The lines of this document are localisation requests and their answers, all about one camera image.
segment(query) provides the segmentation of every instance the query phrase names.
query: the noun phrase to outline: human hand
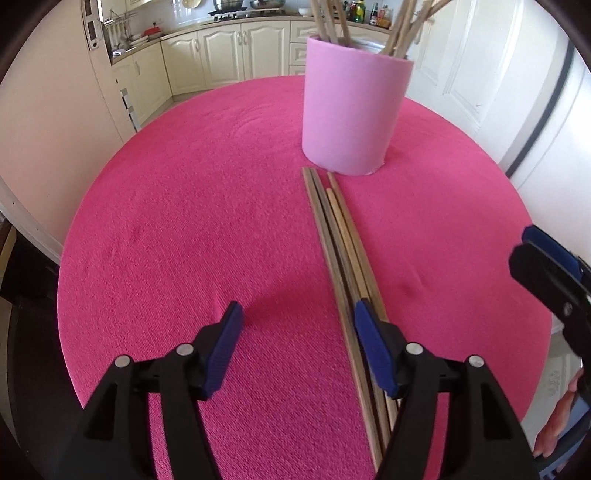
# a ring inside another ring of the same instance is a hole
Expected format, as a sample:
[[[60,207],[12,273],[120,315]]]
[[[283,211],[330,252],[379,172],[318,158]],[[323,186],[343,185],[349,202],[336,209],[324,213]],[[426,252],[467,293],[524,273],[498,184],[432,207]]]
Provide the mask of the human hand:
[[[542,454],[544,458],[552,455],[558,444],[558,436],[566,428],[569,422],[570,410],[577,393],[577,381],[583,375],[583,369],[579,370],[569,383],[569,389],[558,400],[548,422],[542,428],[535,439],[534,457]]]

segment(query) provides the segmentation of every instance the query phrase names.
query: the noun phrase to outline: white wall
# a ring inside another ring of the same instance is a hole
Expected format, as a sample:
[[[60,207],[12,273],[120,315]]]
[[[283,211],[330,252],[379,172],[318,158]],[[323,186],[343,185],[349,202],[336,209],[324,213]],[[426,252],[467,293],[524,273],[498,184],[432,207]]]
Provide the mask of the white wall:
[[[591,73],[576,53],[556,109],[511,179],[533,221],[591,261]]]
[[[89,53],[80,0],[62,0],[0,84],[0,208],[54,260],[86,190],[132,135],[110,68],[104,48]]]

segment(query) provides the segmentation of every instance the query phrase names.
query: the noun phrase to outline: kitchen cabinet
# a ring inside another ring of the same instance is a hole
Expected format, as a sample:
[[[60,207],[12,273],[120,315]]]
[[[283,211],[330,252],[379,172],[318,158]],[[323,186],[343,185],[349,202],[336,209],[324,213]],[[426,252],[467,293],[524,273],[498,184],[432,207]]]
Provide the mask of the kitchen cabinet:
[[[162,53],[173,95],[207,89],[197,32],[164,40]]]
[[[141,95],[138,90],[137,71],[133,57],[127,57],[126,59],[118,61],[113,65],[112,70],[118,89],[127,89],[131,104],[139,119],[144,113],[140,101]]]
[[[287,75],[290,22],[247,22],[241,26],[245,78],[248,80]]]
[[[197,32],[208,88],[245,79],[240,24],[220,25]]]
[[[305,43],[290,44],[290,65],[306,65],[306,50],[308,45]]]
[[[137,84],[142,113],[138,118],[143,124],[173,94],[170,91],[160,43],[140,50],[132,57],[138,74]]]
[[[303,65],[290,65],[290,75],[305,75],[306,67]]]
[[[298,20],[291,22],[290,42],[306,43],[308,37],[318,35],[318,29],[314,22]]]
[[[127,5],[125,0],[102,0],[100,3],[100,10],[103,12],[103,18],[116,17],[127,12]]]

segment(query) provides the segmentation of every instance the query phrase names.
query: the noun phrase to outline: white door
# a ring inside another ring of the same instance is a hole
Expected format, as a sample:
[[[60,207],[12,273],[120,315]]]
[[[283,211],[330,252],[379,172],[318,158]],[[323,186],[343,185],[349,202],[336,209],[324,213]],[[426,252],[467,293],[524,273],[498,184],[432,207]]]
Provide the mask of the white door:
[[[173,95],[205,90],[197,32],[169,38],[161,44]]]
[[[120,60],[113,65],[112,68],[117,88],[119,90],[127,89],[127,93],[131,100],[131,104],[134,107],[135,113],[138,119],[143,116],[142,110],[143,105],[141,103],[141,95],[138,89],[138,73],[135,67],[133,56],[129,56],[126,59]]]
[[[152,113],[172,97],[160,43],[151,45],[133,54],[138,73],[138,89],[142,105],[140,123],[144,123]]]
[[[289,21],[242,24],[242,53],[246,79],[289,74]]]
[[[454,0],[433,20],[409,52],[407,96],[497,163],[515,158],[556,85],[566,35],[535,0]]]
[[[240,25],[207,28],[197,32],[208,88],[244,80]]]

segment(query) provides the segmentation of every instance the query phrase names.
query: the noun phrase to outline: pink cylindrical vase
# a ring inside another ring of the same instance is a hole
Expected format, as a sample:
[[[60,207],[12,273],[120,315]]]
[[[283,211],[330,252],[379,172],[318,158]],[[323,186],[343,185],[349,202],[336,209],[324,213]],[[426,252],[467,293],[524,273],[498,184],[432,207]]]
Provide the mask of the pink cylindrical vase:
[[[308,38],[302,150],[314,164],[367,175],[384,164],[413,62]]]

